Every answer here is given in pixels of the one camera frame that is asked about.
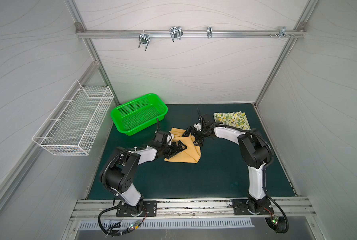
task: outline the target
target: wavy line pattern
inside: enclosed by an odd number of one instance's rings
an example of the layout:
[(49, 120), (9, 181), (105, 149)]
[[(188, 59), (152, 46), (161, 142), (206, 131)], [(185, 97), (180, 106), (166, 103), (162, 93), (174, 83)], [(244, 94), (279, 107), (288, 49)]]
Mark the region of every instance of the wavy line pattern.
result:
[[(63, 0), (0, 0), (0, 185), (31, 138), (92, 58)], [(91, 83), (103, 84), (97, 72)], [(60, 239), (84, 197), (112, 121), (90, 156), (43, 151), (0, 215), (0, 239)]]
[(76, 1), (89, 30), (293, 28), (307, 0)]
[(170, 104), (254, 102), (284, 45), (277, 39), (163, 39), (144, 52), (132, 49), (137, 43), (94, 40), (122, 103), (150, 92)]
[(357, 239), (357, 0), (321, 0), (307, 31), (259, 111), (325, 236)]

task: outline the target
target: white wire basket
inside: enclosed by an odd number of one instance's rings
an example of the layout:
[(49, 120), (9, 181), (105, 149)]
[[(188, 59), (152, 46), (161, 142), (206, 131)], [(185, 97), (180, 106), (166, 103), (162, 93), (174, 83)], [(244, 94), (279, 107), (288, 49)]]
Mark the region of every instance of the white wire basket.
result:
[(108, 86), (74, 86), (32, 138), (53, 155), (87, 156), (113, 100)]

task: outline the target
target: wall hook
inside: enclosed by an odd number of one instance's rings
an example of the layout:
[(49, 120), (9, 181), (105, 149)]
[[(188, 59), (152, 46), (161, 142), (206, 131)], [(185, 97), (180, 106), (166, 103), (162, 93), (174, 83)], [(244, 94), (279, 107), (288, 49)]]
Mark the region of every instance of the wall hook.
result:
[(172, 27), (171, 29), (169, 29), (169, 33), (171, 34), (172, 41), (175, 41), (175, 38), (181, 40), (182, 29), (180, 26)]
[(208, 27), (208, 38), (212, 38), (213, 37), (213, 28), (211, 26)]
[(148, 47), (148, 44), (149, 44), (149, 41), (151, 40), (151, 38), (150, 38), (147, 34), (142, 33), (142, 34), (140, 34), (140, 36), (139, 36), (139, 40), (140, 40), (140, 42), (139, 42), (139, 48), (140, 48), (140, 45), (141, 45), (141, 44), (146, 44), (146, 45), (145, 45), (145, 50), (144, 50), (144, 51), (146, 51), (146, 50), (147, 50), (147, 47)]

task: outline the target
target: lemon print fabric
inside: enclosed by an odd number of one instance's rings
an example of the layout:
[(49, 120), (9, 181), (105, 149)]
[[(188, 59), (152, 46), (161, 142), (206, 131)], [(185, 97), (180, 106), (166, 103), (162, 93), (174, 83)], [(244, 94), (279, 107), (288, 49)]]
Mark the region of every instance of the lemon print fabric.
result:
[(225, 125), (250, 130), (248, 119), (245, 113), (213, 113), (216, 122), (222, 122)]

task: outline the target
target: green table surface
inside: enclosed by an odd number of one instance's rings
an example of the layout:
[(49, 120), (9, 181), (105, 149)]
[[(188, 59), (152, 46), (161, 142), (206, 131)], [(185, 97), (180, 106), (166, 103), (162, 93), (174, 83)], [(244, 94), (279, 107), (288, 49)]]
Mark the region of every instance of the green table surface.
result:
[[(245, 112), (251, 128), (257, 128), (267, 138), (252, 104), (168, 104), (168, 113), (160, 122), (162, 131), (172, 127), (186, 129), (198, 123), (196, 108), (201, 114)], [(118, 147), (142, 146), (154, 137), (156, 124), (132, 135), (118, 132), (113, 125), (98, 172), (88, 199), (113, 199), (99, 181), (99, 172), (112, 151)], [(248, 167), (244, 163), (237, 144), (226, 139), (210, 137), (201, 147), (197, 164), (166, 162), (164, 158), (138, 166), (133, 184), (145, 199), (246, 197), (249, 188)], [(267, 190), (271, 196), (294, 196), (293, 190), (277, 159), (267, 169)]]

